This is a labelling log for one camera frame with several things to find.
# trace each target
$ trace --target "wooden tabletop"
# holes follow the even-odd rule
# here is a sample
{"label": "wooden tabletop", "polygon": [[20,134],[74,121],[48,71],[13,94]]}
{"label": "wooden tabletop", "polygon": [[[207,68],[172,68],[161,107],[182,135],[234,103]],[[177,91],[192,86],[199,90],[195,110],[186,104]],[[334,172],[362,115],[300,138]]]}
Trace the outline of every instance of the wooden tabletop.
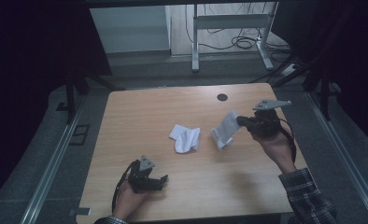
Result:
{"label": "wooden tabletop", "polygon": [[[228,96],[225,102],[217,96]],[[275,100],[268,84],[240,84],[115,91],[108,98],[80,207],[79,224],[111,215],[111,199],[122,173],[141,155],[156,163],[150,178],[169,175],[129,221],[229,217],[290,212],[277,166],[245,128],[218,150],[210,130],[235,110],[253,116],[262,99]],[[284,119],[281,109],[276,110]],[[175,124],[201,128],[198,150],[175,152]],[[306,166],[298,149],[297,168]]]}

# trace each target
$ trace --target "folded white cloth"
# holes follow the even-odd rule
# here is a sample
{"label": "folded white cloth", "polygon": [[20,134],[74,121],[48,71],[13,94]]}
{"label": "folded white cloth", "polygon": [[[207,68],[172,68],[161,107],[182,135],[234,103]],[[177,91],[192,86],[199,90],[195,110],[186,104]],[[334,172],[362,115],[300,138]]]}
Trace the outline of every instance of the folded white cloth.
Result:
{"label": "folded white cloth", "polygon": [[177,153],[186,153],[190,151],[191,148],[195,150],[198,149],[200,133],[200,128],[189,129],[176,124],[173,131],[169,134],[169,137],[176,140],[175,151]]}
{"label": "folded white cloth", "polygon": [[233,141],[232,135],[240,129],[240,126],[236,122],[237,113],[232,110],[225,116],[221,125],[211,130],[214,141],[219,149],[230,145]]}

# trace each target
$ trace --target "person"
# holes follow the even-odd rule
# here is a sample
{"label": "person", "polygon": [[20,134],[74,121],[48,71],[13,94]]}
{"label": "person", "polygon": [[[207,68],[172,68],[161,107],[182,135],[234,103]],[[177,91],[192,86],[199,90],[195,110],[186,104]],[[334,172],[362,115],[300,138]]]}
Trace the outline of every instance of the person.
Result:
{"label": "person", "polygon": [[[336,223],[336,209],[317,188],[307,168],[297,169],[291,156],[289,141],[283,133],[270,138],[252,137],[260,143],[266,155],[276,163],[279,176],[287,192],[290,206],[300,223]],[[126,224],[127,217],[149,196],[149,192],[134,193],[125,181],[122,184],[113,214],[105,224]]]}

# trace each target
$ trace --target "plaid shirt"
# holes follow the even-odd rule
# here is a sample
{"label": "plaid shirt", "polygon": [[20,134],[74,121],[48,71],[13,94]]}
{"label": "plaid shirt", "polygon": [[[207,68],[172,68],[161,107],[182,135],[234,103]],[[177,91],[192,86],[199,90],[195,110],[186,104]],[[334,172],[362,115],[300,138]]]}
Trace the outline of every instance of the plaid shirt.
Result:
{"label": "plaid shirt", "polygon": [[292,210],[302,223],[336,223],[335,206],[321,194],[307,168],[279,178]]}

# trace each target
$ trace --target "person's right hand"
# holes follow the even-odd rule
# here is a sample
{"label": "person's right hand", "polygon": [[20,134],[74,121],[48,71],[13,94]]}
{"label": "person's right hand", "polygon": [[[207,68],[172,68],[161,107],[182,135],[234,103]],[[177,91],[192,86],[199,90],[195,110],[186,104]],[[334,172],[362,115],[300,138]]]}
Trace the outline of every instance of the person's right hand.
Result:
{"label": "person's right hand", "polygon": [[253,139],[260,143],[266,155],[276,163],[283,174],[291,173],[297,170],[292,161],[289,140],[279,132],[277,135],[268,138],[260,138],[251,134]]}

